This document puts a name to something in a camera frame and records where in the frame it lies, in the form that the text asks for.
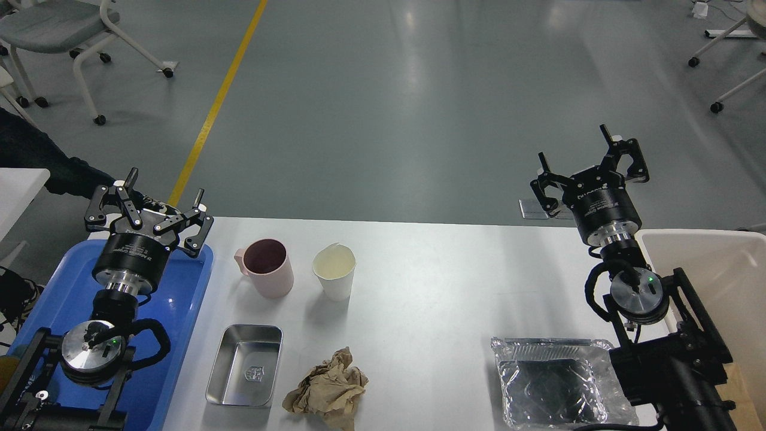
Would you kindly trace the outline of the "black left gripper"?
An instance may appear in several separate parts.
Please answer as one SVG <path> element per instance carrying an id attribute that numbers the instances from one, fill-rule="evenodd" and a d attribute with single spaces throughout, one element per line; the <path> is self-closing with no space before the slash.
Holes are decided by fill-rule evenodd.
<path id="1" fill-rule="evenodd" d="M 133 167 L 125 180 L 111 186 L 98 186 L 84 216 L 88 232 L 110 233 L 92 270 L 93 278 L 106 287 L 133 296 L 153 294 L 159 286 L 171 251 L 180 249 L 188 257 L 202 251 L 214 218 L 207 215 L 202 203 L 205 189 L 200 188 L 192 208 L 178 214 L 141 210 L 132 200 L 139 170 Z M 107 227 L 107 214 L 120 214 Z M 196 234 L 181 239 L 192 226 Z"/>

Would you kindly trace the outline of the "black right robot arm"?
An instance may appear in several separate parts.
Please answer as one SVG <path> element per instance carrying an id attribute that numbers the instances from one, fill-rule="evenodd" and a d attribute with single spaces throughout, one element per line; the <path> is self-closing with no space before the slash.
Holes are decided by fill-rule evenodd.
<path id="1" fill-rule="evenodd" d="M 722 399 L 730 351 L 682 268 L 660 276 L 637 242 L 640 216 L 626 190 L 649 181 L 639 142 L 615 138 L 601 163 L 570 175 L 541 168 L 529 186 L 549 218 L 572 213 L 588 253 L 598 259 L 583 285 L 591 310 L 610 323 L 618 347 L 609 351 L 632 406 L 650 404 L 654 430 L 734 430 L 735 401 Z"/>

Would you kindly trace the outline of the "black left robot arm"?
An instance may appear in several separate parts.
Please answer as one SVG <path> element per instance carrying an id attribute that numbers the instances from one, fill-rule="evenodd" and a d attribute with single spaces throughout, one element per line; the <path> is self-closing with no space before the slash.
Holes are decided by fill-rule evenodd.
<path id="1" fill-rule="evenodd" d="M 126 382 L 170 354 L 164 325 L 137 318 L 138 297 L 157 291 L 173 251 L 199 256 L 214 219 L 202 202 L 203 189 L 186 212 L 138 207 L 131 196 L 137 178 L 133 168 L 125 180 L 95 189 L 84 224 L 108 238 L 92 270 L 101 285 L 93 310 L 64 335 L 48 327 L 35 331 L 2 392 L 3 430 L 123 430 L 128 415 L 117 405 Z M 88 409 L 51 401 L 48 386 L 57 369 L 74 384 L 107 386 L 105 402 Z"/>

